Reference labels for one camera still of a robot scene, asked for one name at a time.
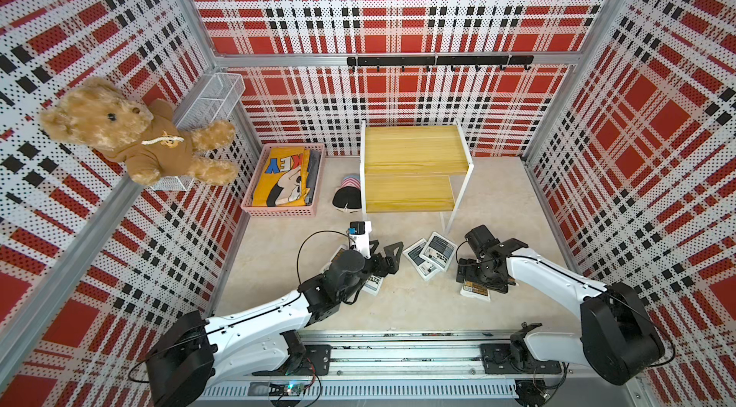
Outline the brown coffee bag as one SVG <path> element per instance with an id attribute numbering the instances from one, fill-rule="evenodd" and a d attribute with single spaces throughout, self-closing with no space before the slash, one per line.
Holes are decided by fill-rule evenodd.
<path id="1" fill-rule="evenodd" d="M 475 282 L 463 282 L 460 295 L 465 298 L 483 301 L 484 303 L 490 303 L 491 301 L 491 295 L 488 288 L 481 284 L 476 284 Z"/>

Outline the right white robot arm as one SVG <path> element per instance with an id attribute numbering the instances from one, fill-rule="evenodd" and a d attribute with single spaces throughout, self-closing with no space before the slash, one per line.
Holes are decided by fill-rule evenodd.
<path id="1" fill-rule="evenodd" d="M 646 369 L 671 362 L 672 343 L 663 342 L 634 288 L 590 280 L 548 261 L 526 243 L 501 241 L 480 225 L 465 236 L 472 259 L 460 259 L 456 279 L 506 294 L 523 282 L 569 311 L 578 332 L 544 330 L 525 324 L 510 337 L 510 359 L 520 372 L 534 363 L 585 365 L 610 384 L 621 386 Z"/>

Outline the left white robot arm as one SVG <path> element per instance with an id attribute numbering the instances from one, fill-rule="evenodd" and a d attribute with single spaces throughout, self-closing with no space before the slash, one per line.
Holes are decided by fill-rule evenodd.
<path id="1" fill-rule="evenodd" d="M 369 252 L 337 254 L 327 269 L 289 294 L 234 315 L 203 318 L 197 311 L 179 317 L 144 358 L 151 400 L 156 406 L 188 406 L 219 382 L 248 374 L 292 373 L 307 364 L 299 330 L 356 303 L 373 276 L 398 272 L 402 243 L 370 242 Z"/>

